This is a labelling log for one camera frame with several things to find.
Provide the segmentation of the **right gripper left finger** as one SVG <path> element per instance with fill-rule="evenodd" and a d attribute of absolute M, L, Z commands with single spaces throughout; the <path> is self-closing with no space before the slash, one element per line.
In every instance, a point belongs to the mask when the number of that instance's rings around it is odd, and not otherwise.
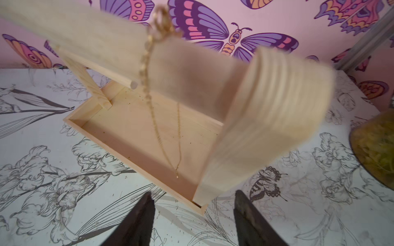
<path fill-rule="evenodd" d="M 101 246 L 149 246 L 155 211 L 151 192 L 146 192 Z"/>

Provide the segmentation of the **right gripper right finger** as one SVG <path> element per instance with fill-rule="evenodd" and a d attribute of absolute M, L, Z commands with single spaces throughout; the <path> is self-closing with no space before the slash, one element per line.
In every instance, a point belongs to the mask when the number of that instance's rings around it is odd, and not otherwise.
<path fill-rule="evenodd" d="M 287 245 L 241 190 L 235 193 L 234 217 L 240 246 Z"/>

